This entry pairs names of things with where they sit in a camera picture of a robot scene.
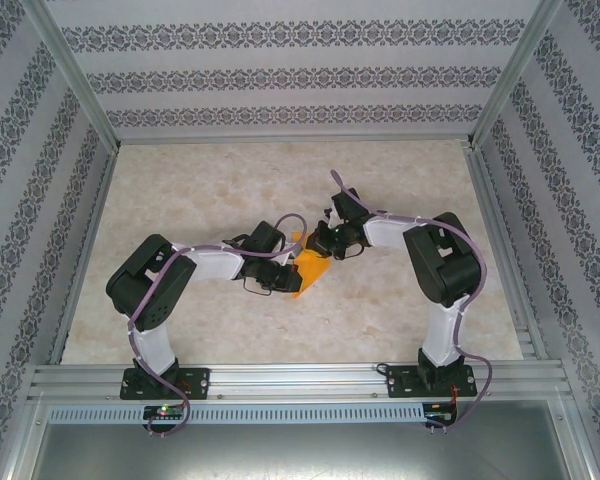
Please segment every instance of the orange object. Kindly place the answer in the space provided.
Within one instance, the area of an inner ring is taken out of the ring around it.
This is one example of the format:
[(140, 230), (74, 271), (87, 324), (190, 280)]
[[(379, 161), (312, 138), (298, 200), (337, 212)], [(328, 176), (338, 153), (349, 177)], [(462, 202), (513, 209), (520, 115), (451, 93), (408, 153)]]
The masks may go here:
[[(297, 242), (300, 239), (300, 233), (293, 234), (293, 241)], [(322, 276), (331, 266), (331, 259), (321, 257), (317, 252), (306, 248), (307, 239), (304, 239), (302, 245), (302, 253), (294, 260), (294, 265), (298, 266), (298, 273), (302, 277), (302, 287), (299, 292), (293, 294), (293, 298), (297, 298), (302, 292), (309, 288), (313, 283)]]

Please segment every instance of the marble floor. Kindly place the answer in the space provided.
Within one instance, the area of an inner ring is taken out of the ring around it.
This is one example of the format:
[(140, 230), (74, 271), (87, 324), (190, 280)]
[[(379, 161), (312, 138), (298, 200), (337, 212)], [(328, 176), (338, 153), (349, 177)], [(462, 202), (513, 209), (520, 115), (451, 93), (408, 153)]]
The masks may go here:
[[(131, 362), (124, 319), (105, 285), (149, 234), (215, 243), (287, 212), (313, 229), (338, 192), (331, 168), (376, 208), (456, 213), (489, 268), (463, 347), (494, 360), (522, 358), (460, 144), (321, 142), (122, 147), (63, 363)], [(294, 222), (283, 224), (287, 236), (300, 228)], [(189, 284), (168, 325), (181, 363), (413, 361), (427, 314), (408, 256), (371, 248), (333, 263), (297, 299), (248, 293), (242, 282)]]

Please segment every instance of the wall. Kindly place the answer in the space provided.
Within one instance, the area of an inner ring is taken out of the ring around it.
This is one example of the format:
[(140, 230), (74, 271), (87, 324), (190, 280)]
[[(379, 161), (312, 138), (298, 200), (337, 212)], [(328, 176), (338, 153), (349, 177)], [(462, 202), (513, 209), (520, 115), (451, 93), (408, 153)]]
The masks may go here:
[(600, 0), (560, 7), (483, 156), (600, 464)]
[(538, 0), (48, 6), (123, 140), (468, 134)]
[(46, 363), (110, 156), (22, 6), (0, 0), (0, 451)]

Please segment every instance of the black bracket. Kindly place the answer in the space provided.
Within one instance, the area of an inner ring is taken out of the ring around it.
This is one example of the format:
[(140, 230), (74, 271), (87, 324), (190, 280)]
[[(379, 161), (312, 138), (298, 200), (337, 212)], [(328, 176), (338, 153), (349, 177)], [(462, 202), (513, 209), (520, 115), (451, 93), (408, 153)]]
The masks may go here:
[[(169, 369), (162, 377), (180, 389), (189, 400), (206, 400), (209, 392), (211, 370), (208, 368)], [(122, 376), (120, 387), (122, 400), (180, 400), (172, 390), (148, 376), (140, 366), (127, 368)]]
[(417, 365), (391, 365), (382, 373), (387, 377), (389, 398), (451, 397), (454, 387), (458, 397), (478, 395), (473, 369), (469, 365), (463, 365), (456, 375), (436, 383), (432, 388), (423, 383)]

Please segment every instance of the purple cable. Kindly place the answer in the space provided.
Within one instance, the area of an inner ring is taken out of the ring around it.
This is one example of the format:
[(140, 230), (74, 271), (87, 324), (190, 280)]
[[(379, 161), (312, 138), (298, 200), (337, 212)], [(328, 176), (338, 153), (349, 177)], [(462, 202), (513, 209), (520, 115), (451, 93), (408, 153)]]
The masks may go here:
[[(136, 320), (138, 320), (138, 317), (140, 316), (140, 314), (142, 313), (144, 308), (149, 303), (149, 300), (151, 300), (151, 296), (156, 291), (156, 288), (158, 288), (158, 285), (164, 278), (165, 274), (167, 273), (167, 270), (169, 270), (169, 267), (171, 267), (171, 265), (173, 265), (173, 262), (175, 262), (176, 259), (180, 255), (184, 255), (185, 253), (189, 253), (194, 250), (197, 250), (197, 251), (221, 250), (221, 251), (225, 251), (225, 252), (235, 253), (238, 255), (247, 255), (247, 256), (260, 257), (260, 258), (274, 258), (274, 257), (278, 257), (280, 255), (286, 255), (287, 253), (291, 253), (294, 250), (296, 250), (296, 248), (298, 246), (302, 246), (304, 237), (307, 235), (307, 222), (304, 219), (304, 217), (302, 217), (301, 215), (299, 215), (297, 213), (287, 213), (286, 215), (280, 217), (280, 219), (276, 223), (275, 228), (278, 228), (280, 223), (282, 223), (283, 220), (285, 220), (289, 217), (298, 218), (302, 222), (302, 235), (300, 236), (300, 239), (296, 243), (291, 245), (289, 248), (281, 250), (280, 252), (274, 252), (274, 253), (248, 252), (246, 250), (240, 250), (238, 248), (231, 248), (231, 247), (223, 247), (220, 245), (199, 245), (197, 247), (183, 248), (183, 249), (180, 249), (180, 250), (174, 252), (174, 254), (171, 255), (171, 257), (169, 257), (169, 259), (162, 266), (162, 268), (160, 269), (160, 272), (158, 272), (158, 275), (156, 276), (155, 280), (149, 287), (149, 290), (147, 290), (147, 293), (145, 293), (144, 297), (142, 297), (142, 300), (140, 301), (140, 303), (136, 307), (135, 311), (131, 315), (131, 318), (127, 322), (127, 333), (129, 336), (129, 343), (131, 344), (131, 350), (133, 350), (133, 354), (136, 356), (136, 361), (138, 362), (138, 365), (140, 365), (144, 369), (144, 371), (147, 372), (152, 378), (154, 378), (156, 381), (160, 382), (162, 385), (167, 387), (172, 392), (175, 392), (180, 398), (182, 398), (182, 402), (186, 409), (186, 414), (182, 417), (182, 421), (179, 424), (177, 424), (176, 426), (174, 426), (171, 430), (160, 433), (159, 435), (161, 438), (168, 437), (169, 435), (173, 435), (178, 430), (181, 430), (184, 428), (184, 426), (187, 424), (187, 421), (189, 420), (189, 417), (191, 415), (191, 402), (189, 402), (189, 399), (187, 398), (186, 394), (182, 390), (180, 390), (176, 386), (170, 384), (165, 379), (163, 379), (160, 375), (158, 375), (156, 372), (154, 372), (149, 367), (147, 362), (144, 361), (144, 359), (142, 358), (142, 355), (140, 354), (140, 349), (138, 348), (138, 345), (136, 344), (136, 340), (133, 336), (133, 331), (135, 329)], [(151, 424), (153, 423), (153, 421), (156, 418), (158, 418), (158, 417), (152, 417), (149, 419), (149, 422), (147, 424), (147, 430), (149, 431), (149, 435), (154, 435), (156, 433), (153, 430), (151, 430)]]
[(403, 222), (417, 223), (417, 224), (421, 224), (421, 225), (435, 225), (436, 227), (440, 227), (444, 230), (447, 230), (447, 231), (457, 235), (462, 240), (464, 240), (467, 243), (467, 245), (469, 245), (471, 250), (473, 250), (473, 254), (476, 257), (476, 259), (478, 260), (478, 263), (480, 264), (480, 282), (478, 283), (478, 287), (458, 309), (458, 316), (456, 317), (456, 321), (455, 321), (455, 324), (453, 327), (453, 346), (461, 355), (464, 355), (466, 358), (470, 358), (472, 360), (478, 360), (480, 362), (483, 362), (487, 366), (487, 379), (485, 380), (482, 390), (480, 390), (480, 393), (476, 397), (475, 401), (473, 402), (473, 404), (471, 405), (469, 410), (462, 417), (460, 417), (453, 425), (450, 425), (449, 427), (447, 427), (445, 429), (445, 433), (446, 433), (446, 430), (451, 430), (451, 429), (456, 428), (457, 426), (461, 425), (469, 416), (471, 416), (474, 413), (476, 407), (478, 406), (478, 404), (480, 403), (482, 398), (486, 395), (487, 389), (489, 388), (489, 385), (491, 385), (491, 380), (493, 378), (493, 365), (491, 365), (491, 362), (488, 359), (486, 359), (485, 357), (482, 357), (480, 355), (474, 355), (472, 353), (467, 353), (459, 345), (459, 343), (460, 343), (460, 339), (459, 339), (460, 325), (462, 324), (462, 318), (464, 317), (464, 312), (467, 310), (467, 307), (469, 306), (469, 304), (471, 302), (473, 302), (476, 299), (476, 297), (480, 294), (480, 292), (484, 288), (484, 284), (487, 281), (487, 264), (484, 261), (484, 257), (482, 256), (480, 249), (473, 242), (473, 240), (471, 240), (471, 238), (469, 238), (469, 236), (466, 233), (464, 233), (462, 230), (457, 229), (453, 225), (448, 225), (446, 223), (439, 222), (437, 220), (433, 220), (431, 218), (405, 217), (405, 216), (400, 216), (400, 215), (390, 215), (390, 214), (387, 214), (386, 212), (380, 212), (380, 211), (376, 210), (375, 208), (367, 205), (365, 202), (363, 202), (358, 197), (356, 197), (353, 193), (351, 193), (349, 191), (349, 189), (347, 189), (347, 187), (345, 186), (345, 184), (342, 181), (342, 178), (340, 177), (338, 172), (336, 172), (335, 170), (331, 170), (331, 176), (333, 177), (333, 179), (336, 181), (336, 183), (338, 184), (338, 186), (344, 193), (346, 193), (349, 197), (351, 197), (354, 201), (356, 201), (360, 206), (366, 208), (370, 213), (373, 213), (374, 215), (377, 215), (378, 217), (387, 218), (389, 220), (399, 220), (399, 221), (403, 221)]

